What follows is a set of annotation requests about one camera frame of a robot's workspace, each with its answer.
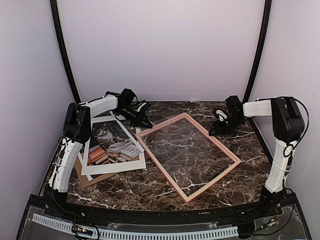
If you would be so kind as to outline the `black right corner post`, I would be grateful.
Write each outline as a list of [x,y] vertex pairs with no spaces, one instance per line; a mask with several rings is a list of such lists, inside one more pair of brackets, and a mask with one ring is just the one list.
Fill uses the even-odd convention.
[[250,75],[248,78],[247,86],[242,99],[243,103],[246,103],[249,101],[254,84],[255,84],[255,80],[259,70],[259,66],[260,66],[260,62],[261,62],[261,58],[264,50],[265,40],[267,36],[269,20],[271,15],[271,8],[272,8],[272,0],[265,0],[257,47],[256,47]]

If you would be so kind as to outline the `black front table rail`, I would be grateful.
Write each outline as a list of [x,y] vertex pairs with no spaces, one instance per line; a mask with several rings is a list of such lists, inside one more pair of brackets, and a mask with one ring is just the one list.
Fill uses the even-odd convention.
[[54,217],[76,220],[77,223],[93,223],[97,226],[106,226],[109,223],[121,224],[193,224],[218,222],[220,224],[242,224],[252,222],[263,215],[257,214],[255,208],[258,203],[247,203],[231,207],[211,208],[201,210],[182,211],[136,211],[117,210],[99,207],[65,203],[66,210],[75,213],[78,217],[68,215],[54,202],[46,200],[44,197],[30,195],[28,206],[33,206],[44,210],[44,213]]

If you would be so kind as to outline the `black left corner post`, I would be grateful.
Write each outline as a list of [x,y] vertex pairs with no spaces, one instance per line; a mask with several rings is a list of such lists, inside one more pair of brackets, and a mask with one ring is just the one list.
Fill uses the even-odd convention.
[[50,0],[50,9],[51,9],[51,15],[52,15],[52,20],[53,20],[53,25],[54,25],[54,30],[56,34],[56,39],[58,43],[58,48],[60,52],[60,56],[62,59],[62,63],[64,66],[65,74],[68,80],[68,84],[73,96],[73,99],[76,103],[81,102],[81,98],[79,95],[78,88],[76,86],[76,81],[73,75],[71,63],[69,60],[69,56],[67,53],[67,47],[64,39],[64,34],[62,30],[62,24],[60,20],[60,13],[59,13],[59,8],[58,8],[58,1],[57,0]]

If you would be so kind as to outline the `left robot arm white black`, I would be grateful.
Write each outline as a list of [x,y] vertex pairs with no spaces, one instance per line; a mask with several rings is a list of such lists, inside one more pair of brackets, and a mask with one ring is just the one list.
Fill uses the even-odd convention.
[[146,115],[150,104],[145,100],[133,103],[136,97],[132,90],[125,88],[121,93],[108,91],[91,101],[69,104],[63,134],[58,140],[60,152],[44,191],[44,197],[51,202],[51,210],[58,217],[67,218],[71,213],[70,206],[65,203],[69,179],[81,148],[92,135],[93,118],[111,111],[130,121],[133,127],[152,128]]

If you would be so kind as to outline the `brown cardboard backing board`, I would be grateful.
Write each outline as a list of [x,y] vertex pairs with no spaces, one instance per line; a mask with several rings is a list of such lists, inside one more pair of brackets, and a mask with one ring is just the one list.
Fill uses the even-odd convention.
[[82,165],[78,158],[75,161],[74,167],[80,182],[80,186],[83,189],[116,175],[115,173],[98,174],[98,175],[81,175]]

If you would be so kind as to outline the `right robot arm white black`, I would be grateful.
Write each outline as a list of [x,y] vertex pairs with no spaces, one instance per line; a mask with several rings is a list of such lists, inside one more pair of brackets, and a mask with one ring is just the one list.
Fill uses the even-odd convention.
[[303,103],[292,96],[257,99],[242,103],[238,96],[225,100],[227,111],[213,110],[216,117],[210,127],[210,136],[234,134],[246,119],[271,117],[275,137],[275,152],[270,173],[262,187],[255,213],[266,217],[274,210],[275,204],[286,194],[286,180],[292,168],[294,152],[306,134],[310,121],[304,120],[300,107]]

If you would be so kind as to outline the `black corner post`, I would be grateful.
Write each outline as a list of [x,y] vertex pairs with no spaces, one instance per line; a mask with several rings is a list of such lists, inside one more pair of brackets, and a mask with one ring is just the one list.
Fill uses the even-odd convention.
[[81,98],[79,95],[78,88],[76,86],[76,81],[73,75],[71,63],[69,60],[69,56],[67,53],[67,47],[64,39],[64,34],[62,30],[62,24],[60,20],[60,13],[59,13],[59,8],[58,8],[58,1],[57,0],[50,0],[50,9],[51,9],[51,15],[52,15],[52,20],[53,20],[53,25],[54,25],[54,30],[56,34],[56,39],[58,43],[58,48],[60,52],[60,56],[62,59],[62,63],[64,66],[65,74],[68,80],[68,84],[73,96],[73,99],[76,103],[81,102]]
[[250,75],[248,78],[247,86],[242,99],[243,103],[246,103],[249,101],[254,84],[255,84],[255,80],[259,70],[259,66],[260,66],[260,62],[261,62],[261,58],[264,50],[265,40],[267,36],[269,20],[271,15],[271,8],[272,8],[272,0],[265,0],[257,47],[256,47]]

